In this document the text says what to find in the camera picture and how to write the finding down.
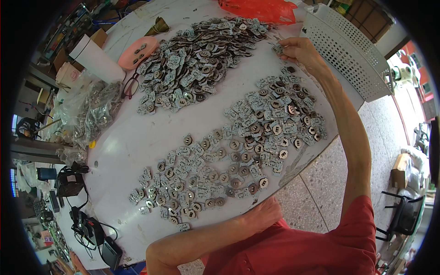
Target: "eyeglasses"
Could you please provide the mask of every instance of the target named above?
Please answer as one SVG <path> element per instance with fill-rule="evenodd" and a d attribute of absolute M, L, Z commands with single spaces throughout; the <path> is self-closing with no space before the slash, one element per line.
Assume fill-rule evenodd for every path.
<path fill-rule="evenodd" d="M 124 86 L 124 92 L 122 93 L 121 97 L 125 98 L 128 96 L 128 99 L 132 99 L 133 95 L 137 92 L 137 89 L 139 88 L 139 81 L 137 80 L 138 76 L 140 75 L 137 73 L 137 69 L 143 62 L 139 63 L 136 67 L 135 73 L 132 75 L 132 77 L 125 83 Z"/>

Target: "white cylinder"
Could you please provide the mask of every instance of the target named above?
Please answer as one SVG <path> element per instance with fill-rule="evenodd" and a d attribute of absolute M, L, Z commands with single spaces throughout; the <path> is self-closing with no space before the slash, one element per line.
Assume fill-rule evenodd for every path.
<path fill-rule="evenodd" d="M 125 78 L 125 71 L 86 34 L 69 56 L 109 84 Z"/>

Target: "red shirt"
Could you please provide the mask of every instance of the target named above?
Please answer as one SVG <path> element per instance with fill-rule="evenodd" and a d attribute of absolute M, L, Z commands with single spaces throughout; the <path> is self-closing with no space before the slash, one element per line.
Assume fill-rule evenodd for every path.
<path fill-rule="evenodd" d="M 373 274 L 376 227 L 371 200 L 357 197 L 325 234 L 291 229 L 284 219 L 202 259 L 203 274 Z"/>

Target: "red plastic bag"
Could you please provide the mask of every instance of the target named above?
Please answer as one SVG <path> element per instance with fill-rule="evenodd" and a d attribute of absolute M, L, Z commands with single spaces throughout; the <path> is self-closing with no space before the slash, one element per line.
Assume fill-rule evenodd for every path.
<path fill-rule="evenodd" d="M 284 0 L 218 0 L 220 8 L 244 18 L 257 18 L 260 21 L 294 24 L 294 3 Z"/>

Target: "white table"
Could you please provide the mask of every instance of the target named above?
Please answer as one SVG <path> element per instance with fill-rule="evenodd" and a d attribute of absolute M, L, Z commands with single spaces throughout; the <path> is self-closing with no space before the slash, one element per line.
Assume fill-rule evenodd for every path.
<path fill-rule="evenodd" d="M 220 9 L 216 1 L 196 0 L 191 3 L 172 0 L 152 1 L 130 13 L 108 31 L 109 36 L 103 46 L 104 51 L 117 61 L 126 48 L 149 30 L 158 16 L 163 17 L 170 27 L 169 32 L 156 35 L 157 39 L 161 40 L 169 39 L 180 29 L 189 28 L 191 23 L 211 17 L 234 15 Z M 137 179 L 142 174 L 143 168 L 151 166 L 154 172 L 158 160 L 165 158 L 169 151 L 182 146 L 183 137 L 187 133 L 198 141 L 213 129 L 230 123 L 223 115 L 224 109 L 243 99 L 246 93 L 257 90 L 255 86 L 257 80 L 270 75 L 279 75 L 280 67 L 286 65 L 271 50 L 271 46 L 276 43 L 274 38 L 298 36 L 301 27 L 302 24 L 297 23 L 281 26 L 273 33 L 268 33 L 271 39 L 258 42 L 257 49 L 252 51 L 254 56 L 242 59 L 238 68 L 230 69 L 225 80 L 217 85 L 217 94 L 201 104 L 187 106 L 176 114 L 159 108 L 154 115 L 140 116 L 136 113 L 136 109 L 141 93 L 135 94 L 132 100 L 124 102 L 115 123 L 97 140 L 96 147 L 89 150 L 88 165 L 91 172 L 85 176 L 85 179 L 92 206 L 88 205 L 84 210 L 91 216 L 95 215 L 100 222 L 117 228 L 119 238 L 116 243 L 124 251 L 121 264 L 133 264 L 145 260 L 145 250 L 150 243 L 177 232 L 175 225 L 160 218 L 159 208 L 153 209 L 149 215 L 142 216 L 138 207 L 128 201 L 127 196 L 131 190 L 139 187 Z M 363 103 L 360 95 L 336 69 L 330 67 L 341 81 L 342 87 L 356 109 L 359 109 Z M 284 161 L 281 178 L 272 176 L 269 168 L 263 169 L 263 173 L 268 175 L 270 184 L 260 193 L 258 202 L 263 201 L 294 178 L 337 135 L 333 112 L 321 91 L 298 68 L 296 75 L 307 78 L 304 86 L 317 99 L 315 109 L 326 119 L 328 139 L 321 140 L 301 152 L 291 146 L 289 156 Z M 99 164 L 97 168 L 94 167 L 95 161 Z M 225 169 L 225 167 L 215 167 L 219 171 Z M 69 200 L 77 205 L 82 204 L 85 201 L 84 191 L 79 194 L 77 202 L 74 199 Z M 228 198 L 222 209 L 201 212 L 197 220 L 190 222 L 191 227 L 213 224 L 240 215 L 252 208 L 252 202 L 252 198 Z M 59 224 L 68 245 L 77 253 L 87 269 L 105 268 L 106 265 L 97 251 L 93 253 L 94 259 L 90 259 L 84 248 L 73 239 L 70 230 L 72 223 L 66 209 L 66 207 L 62 209 L 56 216 L 60 219 Z M 114 237 L 112 229 L 103 228 L 107 234 L 112 234 L 111 236 Z"/>

